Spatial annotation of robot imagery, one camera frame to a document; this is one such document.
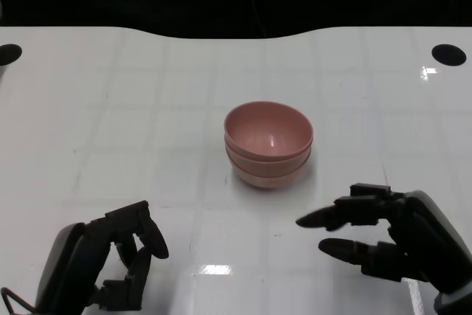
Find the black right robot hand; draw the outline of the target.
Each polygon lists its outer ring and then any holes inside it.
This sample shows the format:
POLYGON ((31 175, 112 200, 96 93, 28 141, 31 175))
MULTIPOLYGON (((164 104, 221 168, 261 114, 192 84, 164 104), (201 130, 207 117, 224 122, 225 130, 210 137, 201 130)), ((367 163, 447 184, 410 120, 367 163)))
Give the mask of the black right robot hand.
POLYGON ((319 249, 361 273, 395 282, 411 278, 452 294, 471 281, 471 253, 441 209, 423 191, 396 193, 386 185, 354 184, 350 194, 296 220, 303 228, 334 232, 346 224, 389 222, 392 242, 368 245, 327 238, 319 249))

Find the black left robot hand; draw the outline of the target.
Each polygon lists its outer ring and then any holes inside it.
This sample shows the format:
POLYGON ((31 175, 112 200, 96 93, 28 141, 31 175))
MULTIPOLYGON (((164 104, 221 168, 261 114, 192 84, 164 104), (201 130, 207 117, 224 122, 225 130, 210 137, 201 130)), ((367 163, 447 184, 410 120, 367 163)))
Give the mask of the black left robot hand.
POLYGON ((93 304, 106 311, 138 311, 152 257, 166 259, 167 244, 146 201, 108 212, 58 233, 38 286, 40 314, 81 314, 93 304), (96 281, 112 246, 127 269, 122 280, 96 281))

